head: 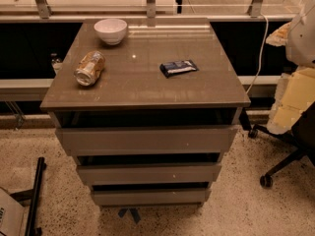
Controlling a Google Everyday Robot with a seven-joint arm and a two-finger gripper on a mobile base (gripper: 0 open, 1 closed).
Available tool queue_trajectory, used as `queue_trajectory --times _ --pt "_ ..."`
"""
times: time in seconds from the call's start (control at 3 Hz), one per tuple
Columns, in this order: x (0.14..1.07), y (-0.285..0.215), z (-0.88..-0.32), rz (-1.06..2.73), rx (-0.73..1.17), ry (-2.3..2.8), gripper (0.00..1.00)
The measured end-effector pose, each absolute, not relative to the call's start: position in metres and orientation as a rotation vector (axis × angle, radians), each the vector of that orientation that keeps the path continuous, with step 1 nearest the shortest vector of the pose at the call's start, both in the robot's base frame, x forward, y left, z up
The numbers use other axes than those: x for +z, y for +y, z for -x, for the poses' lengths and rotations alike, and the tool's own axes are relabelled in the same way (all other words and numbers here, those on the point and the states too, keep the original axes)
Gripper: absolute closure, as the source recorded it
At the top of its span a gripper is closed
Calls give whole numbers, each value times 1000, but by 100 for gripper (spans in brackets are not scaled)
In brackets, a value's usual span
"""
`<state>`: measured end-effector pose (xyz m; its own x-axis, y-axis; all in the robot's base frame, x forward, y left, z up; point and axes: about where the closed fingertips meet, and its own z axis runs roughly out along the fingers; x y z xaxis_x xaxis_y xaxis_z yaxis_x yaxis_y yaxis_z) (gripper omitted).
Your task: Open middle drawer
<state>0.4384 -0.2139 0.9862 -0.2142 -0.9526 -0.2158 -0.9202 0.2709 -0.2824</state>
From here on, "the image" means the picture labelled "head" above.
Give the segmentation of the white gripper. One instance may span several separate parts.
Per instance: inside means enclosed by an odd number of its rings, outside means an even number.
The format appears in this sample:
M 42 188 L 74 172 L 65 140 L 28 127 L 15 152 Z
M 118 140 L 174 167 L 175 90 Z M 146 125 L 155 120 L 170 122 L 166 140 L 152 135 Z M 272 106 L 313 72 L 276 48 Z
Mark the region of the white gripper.
M 291 22 L 285 23 L 266 39 L 275 47 L 286 46 Z M 272 134 L 284 134 L 315 102 L 315 69 L 298 67 L 291 75 L 283 73 L 278 81 L 275 103 L 272 106 L 267 130 Z

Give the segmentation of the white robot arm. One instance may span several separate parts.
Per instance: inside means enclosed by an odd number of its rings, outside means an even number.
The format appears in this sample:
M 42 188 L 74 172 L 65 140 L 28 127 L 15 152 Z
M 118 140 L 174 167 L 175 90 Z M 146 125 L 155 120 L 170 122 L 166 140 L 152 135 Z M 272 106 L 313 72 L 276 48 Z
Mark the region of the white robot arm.
M 302 113 L 315 102 L 315 0 L 308 0 L 289 23 L 271 33 L 266 42 L 285 47 L 286 59 L 297 68 L 282 74 L 267 130 L 283 134 L 290 130 Z

